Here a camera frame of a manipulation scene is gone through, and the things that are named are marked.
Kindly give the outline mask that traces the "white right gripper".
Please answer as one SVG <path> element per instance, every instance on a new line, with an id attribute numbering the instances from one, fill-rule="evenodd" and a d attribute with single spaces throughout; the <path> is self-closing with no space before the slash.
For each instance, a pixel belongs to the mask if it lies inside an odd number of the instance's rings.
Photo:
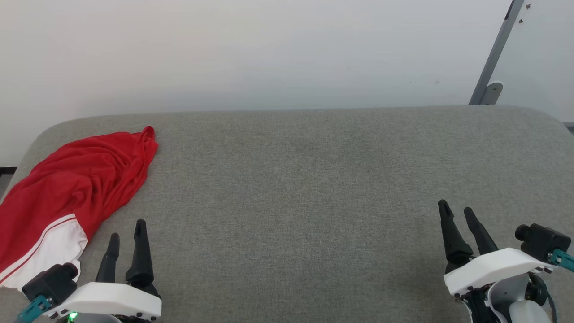
<path id="1" fill-rule="evenodd" d="M 465 207 L 480 255 L 471 260 L 474 252 L 461 236 L 447 201 L 439 200 L 437 206 L 448 262 L 444 282 L 455 300 L 466 306 L 470 322 L 553 323 L 554 312 L 547 313 L 544 305 L 554 308 L 554 302 L 539 274 L 552 272 L 554 265 L 515 248 L 498 251 L 471 207 Z"/>

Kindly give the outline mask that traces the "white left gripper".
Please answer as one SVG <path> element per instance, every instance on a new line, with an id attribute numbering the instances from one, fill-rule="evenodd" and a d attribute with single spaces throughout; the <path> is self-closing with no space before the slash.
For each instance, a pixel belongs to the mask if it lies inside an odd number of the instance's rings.
<path id="1" fill-rule="evenodd" d="M 120 252 L 118 233 L 109 239 L 100 262 L 95 282 L 77 288 L 66 300 L 49 309 L 45 316 L 64 317 L 72 312 L 135 316 L 151 321 L 162 315 L 162 300 L 154 282 L 152 257 L 146 222 L 138 219 L 135 226 L 135 249 L 131 267 L 126 272 L 127 284 L 113 284 Z"/>

